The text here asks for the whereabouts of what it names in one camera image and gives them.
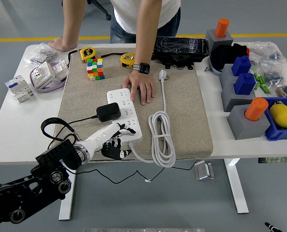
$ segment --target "black case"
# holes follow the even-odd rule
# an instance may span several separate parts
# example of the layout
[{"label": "black case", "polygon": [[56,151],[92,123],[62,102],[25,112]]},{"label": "black case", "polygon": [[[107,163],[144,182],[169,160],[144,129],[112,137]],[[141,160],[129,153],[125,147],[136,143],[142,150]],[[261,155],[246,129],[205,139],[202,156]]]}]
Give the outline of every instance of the black case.
[{"label": "black case", "polygon": [[170,69],[171,65],[193,69],[194,62],[201,62],[208,55],[206,39],[156,37],[152,59],[159,60],[166,69]]}]

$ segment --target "chair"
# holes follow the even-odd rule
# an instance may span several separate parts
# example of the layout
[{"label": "chair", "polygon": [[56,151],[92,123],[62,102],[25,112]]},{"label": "chair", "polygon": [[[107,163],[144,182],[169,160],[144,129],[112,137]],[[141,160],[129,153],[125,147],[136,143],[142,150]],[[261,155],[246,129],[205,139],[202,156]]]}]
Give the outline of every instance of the chair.
[{"label": "chair", "polygon": [[97,0],[87,0],[87,3],[89,5],[93,3],[95,6],[97,6],[99,10],[105,13],[107,20],[109,21],[111,20],[111,15],[108,14],[108,11]]}]

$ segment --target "orange cylinder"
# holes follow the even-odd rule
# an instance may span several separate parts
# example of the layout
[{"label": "orange cylinder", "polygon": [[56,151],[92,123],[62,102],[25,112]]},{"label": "orange cylinder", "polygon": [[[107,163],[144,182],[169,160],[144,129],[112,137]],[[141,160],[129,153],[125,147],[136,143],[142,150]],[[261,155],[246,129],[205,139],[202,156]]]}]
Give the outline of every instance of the orange cylinder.
[{"label": "orange cylinder", "polygon": [[268,102],[264,98],[254,98],[244,116],[250,121],[257,121],[268,108]]},{"label": "orange cylinder", "polygon": [[215,29],[215,36],[218,38],[224,38],[226,36],[228,26],[229,20],[227,18],[220,18]]}]

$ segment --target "robotic arm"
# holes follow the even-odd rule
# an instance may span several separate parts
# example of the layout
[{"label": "robotic arm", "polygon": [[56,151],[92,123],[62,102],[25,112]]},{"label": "robotic arm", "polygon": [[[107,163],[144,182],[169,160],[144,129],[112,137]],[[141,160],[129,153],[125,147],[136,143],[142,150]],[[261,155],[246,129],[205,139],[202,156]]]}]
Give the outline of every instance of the robotic arm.
[{"label": "robotic arm", "polygon": [[125,124],[112,123],[74,145],[69,139],[42,153],[36,160],[31,175],[0,184],[0,223],[10,221],[18,224],[57,199],[64,199],[71,189],[71,182],[64,164],[72,170],[89,162],[95,151],[106,157],[121,160],[131,150],[121,150],[121,135],[124,131],[135,133]]}]

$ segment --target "gray floor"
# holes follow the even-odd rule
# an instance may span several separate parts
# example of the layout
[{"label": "gray floor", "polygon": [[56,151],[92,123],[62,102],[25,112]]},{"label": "gray floor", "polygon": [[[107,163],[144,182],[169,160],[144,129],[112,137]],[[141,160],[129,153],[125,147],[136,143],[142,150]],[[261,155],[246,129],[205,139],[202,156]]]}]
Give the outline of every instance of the gray floor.
[{"label": "gray floor", "polygon": [[[112,14],[109,0],[100,1]],[[178,34],[205,34],[217,20],[230,20],[231,34],[287,33],[287,1],[182,0]],[[62,35],[60,1],[0,0],[0,38],[57,37]],[[81,36],[109,35],[110,22],[88,6]],[[239,37],[235,42],[270,41],[287,58],[287,37]],[[25,48],[35,42],[0,43],[0,107]],[[81,44],[108,40],[79,41]],[[258,164],[242,159],[237,164],[249,214],[238,215],[222,160],[211,160],[216,179],[196,181],[194,171],[164,170],[153,182],[136,175],[114,185],[97,173],[77,177],[72,220],[58,221],[56,201],[21,224],[0,224],[4,231],[83,231],[84,228],[205,228],[207,232],[265,232],[267,221],[287,232],[287,163]],[[192,160],[176,166],[190,167]],[[29,175],[32,166],[0,166],[0,183]],[[140,162],[88,164],[118,181],[140,170],[153,177],[156,165]]]}]

